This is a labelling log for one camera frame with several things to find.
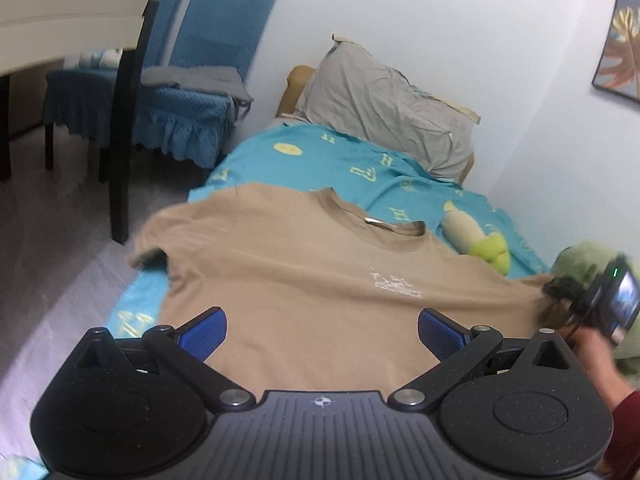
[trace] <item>wooden headboard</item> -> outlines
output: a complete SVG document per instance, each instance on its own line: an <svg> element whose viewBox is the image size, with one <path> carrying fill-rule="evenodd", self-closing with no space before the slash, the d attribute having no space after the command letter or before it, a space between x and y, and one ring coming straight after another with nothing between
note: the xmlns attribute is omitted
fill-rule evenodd
<svg viewBox="0 0 640 480"><path fill-rule="evenodd" d="M282 99L280 100L280 106L278 106L276 117L279 117L282 114L293 113L296 107L296 102L298 102L298 98L300 97L300 94L302 94L306 82L309 81L309 78L315 71L315 68L311 68L307 65L298 65L293 68L287 77L287 89L284 91ZM465 169L460 173L460 178L458 179L460 184L465 181L466 176L469 174L469 171L471 171L475 161L474 154L472 153L469 156Z"/></svg>

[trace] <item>compass logo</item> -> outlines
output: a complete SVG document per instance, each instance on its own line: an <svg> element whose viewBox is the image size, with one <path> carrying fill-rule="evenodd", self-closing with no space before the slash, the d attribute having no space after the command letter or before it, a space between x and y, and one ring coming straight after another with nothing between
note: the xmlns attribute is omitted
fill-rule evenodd
<svg viewBox="0 0 640 480"><path fill-rule="evenodd" d="M317 399L314 399L312 402L316 406L320 406L321 408L324 408L325 406L328 406L329 404L333 403L333 401L331 399L329 399L328 397L325 397L325 396L318 397Z"/></svg>

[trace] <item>pillowcase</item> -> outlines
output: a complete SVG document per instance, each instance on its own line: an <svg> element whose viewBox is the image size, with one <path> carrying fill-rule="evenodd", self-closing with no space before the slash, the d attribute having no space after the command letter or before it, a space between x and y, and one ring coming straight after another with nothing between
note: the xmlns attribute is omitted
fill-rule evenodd
<svg viewBox="0 0 640 480"><path fill-rule="evenodd" d="M402 73L358 44L335 36L334 41L295 114L405 152L428 173L457 180L473 151L471 131L480 117L412 87Z"/></svg>

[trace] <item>plush toy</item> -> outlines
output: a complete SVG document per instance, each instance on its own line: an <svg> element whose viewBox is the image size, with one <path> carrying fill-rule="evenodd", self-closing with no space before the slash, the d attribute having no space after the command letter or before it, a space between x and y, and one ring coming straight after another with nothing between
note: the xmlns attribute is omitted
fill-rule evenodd
<svg viewBox="0 0 640 480"><path fill-rule="evenodd" d="M445 238L460 254L478 256L506 276L511 269L511 255L507 240L499 232L484 234L472 216L447 202L440 226Z"/></svg>

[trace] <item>white print on shirt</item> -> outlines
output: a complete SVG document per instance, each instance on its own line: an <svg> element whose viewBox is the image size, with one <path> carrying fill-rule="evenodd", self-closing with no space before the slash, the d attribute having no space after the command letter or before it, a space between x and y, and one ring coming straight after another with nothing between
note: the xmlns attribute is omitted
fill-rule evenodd
<svg viewBox="0 0 640 480"><path fill-rule="evenodd" d="M390 279L388 280L382 274L376 272L375 269L371 270L373 270L373 272L370 272L370 274L373 276L373 279L376 282L376 287L384 288L385 290L391 290L393 292L399 292L400 294L405 294L413 298L422 297L422 293L419 290L413 289L413 285L407 280L396 278L393 275L390 276Z"/></svg>

